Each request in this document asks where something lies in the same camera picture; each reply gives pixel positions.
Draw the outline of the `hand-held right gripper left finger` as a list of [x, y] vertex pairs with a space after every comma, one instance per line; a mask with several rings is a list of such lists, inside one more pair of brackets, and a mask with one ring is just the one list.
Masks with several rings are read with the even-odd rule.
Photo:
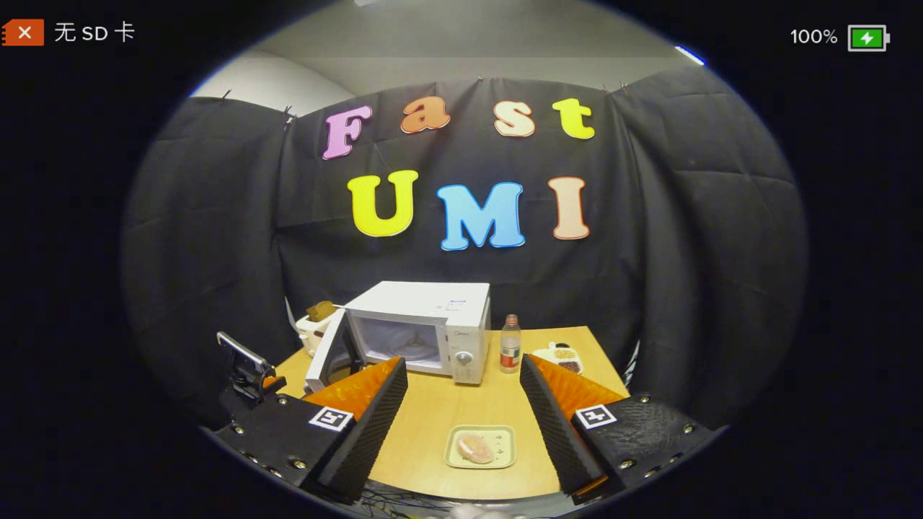
[[216, 437], [277, 479], [349, 505], [361, 498], [408, 388], [404, 358], [304, 398], [271, 394]]

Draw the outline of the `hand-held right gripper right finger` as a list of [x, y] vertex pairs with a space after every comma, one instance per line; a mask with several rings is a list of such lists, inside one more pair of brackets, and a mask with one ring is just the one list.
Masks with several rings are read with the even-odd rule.
[[577, 505], [658, 479], [720, 434], [649, 392], [619, 394], [537, 355], [522, 358], [518, 380]]

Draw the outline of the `raw pink meat piece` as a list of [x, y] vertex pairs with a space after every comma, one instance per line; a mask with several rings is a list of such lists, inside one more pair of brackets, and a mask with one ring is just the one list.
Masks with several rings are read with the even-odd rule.
[[475, 464], [488, 464], [494, 461], [494, 451], [480, 435], [471, 432], [459, 434], [455, 440], [459, 456]]

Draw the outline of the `white microwave oven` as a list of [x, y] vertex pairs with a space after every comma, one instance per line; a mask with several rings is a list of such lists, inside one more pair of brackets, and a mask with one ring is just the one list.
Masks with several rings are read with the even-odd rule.
[[383, 280], [339, 306], [330, 317], [304, 375], [313, 394], [332, 372], [402, 358], [415, 373], [477, 386], [487, 365], [488, 283]]

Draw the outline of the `pale green square plate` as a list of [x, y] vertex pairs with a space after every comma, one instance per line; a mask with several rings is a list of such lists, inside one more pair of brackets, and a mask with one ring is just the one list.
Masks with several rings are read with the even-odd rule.
[[[494, 461], [488, 464], [475, 464], [462, 459], [456, 451], [455, 440], [459, 434], [474, 433], [482, 436], [494, 451]], [[453, 469], [508, 469], [517, 460], [516, 433], [512, 427], [497, 425], [461, 425], [449, 431], [443, 453], [443, 461]]]

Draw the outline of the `white divided bean dish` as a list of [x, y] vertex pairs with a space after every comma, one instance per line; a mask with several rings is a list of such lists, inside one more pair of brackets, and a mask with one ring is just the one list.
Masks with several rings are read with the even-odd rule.
[[561, 368], [567, 369], [577, 374], [583, 374], [583, 362], [579, 352], [567, 344], [560, 342], [549, 342], [548, 346], [536, 349], [531, 352], [534, 357], [544, 359]]

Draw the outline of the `white toaster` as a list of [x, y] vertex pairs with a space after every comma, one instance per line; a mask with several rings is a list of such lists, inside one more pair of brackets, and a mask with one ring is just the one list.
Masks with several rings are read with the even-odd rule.
[[337, 313], [339, 309], [334, 309], [322, 321], [312, 321], [307, 314], [296, 321], [296, 331], [309, 357], [313, 358], [316, 355], [317, 348]]

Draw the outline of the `clear bottle red label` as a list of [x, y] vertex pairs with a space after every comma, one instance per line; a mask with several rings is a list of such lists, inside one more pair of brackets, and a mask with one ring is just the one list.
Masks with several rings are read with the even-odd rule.
[[505, 373], [515, 373], [521, 364], [521, 326], [515, 314], [505, 317], [499, 342], [499, 365]]

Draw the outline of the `black backdrop cloth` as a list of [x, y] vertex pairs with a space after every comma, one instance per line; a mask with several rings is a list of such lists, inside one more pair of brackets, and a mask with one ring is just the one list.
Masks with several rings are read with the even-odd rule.
[[222, 421], [218, 332], [281, 362], [313, 303], [405, 280], [488, 283], [494, 327], [587, 326], [632, 390], [719, 428], [793, 341], [808, 224], [764, 122], [692, 66], [610, 92], [426, 81], [291, 120], [189, 99], [119, 260], [141, 357], [201, 422]]

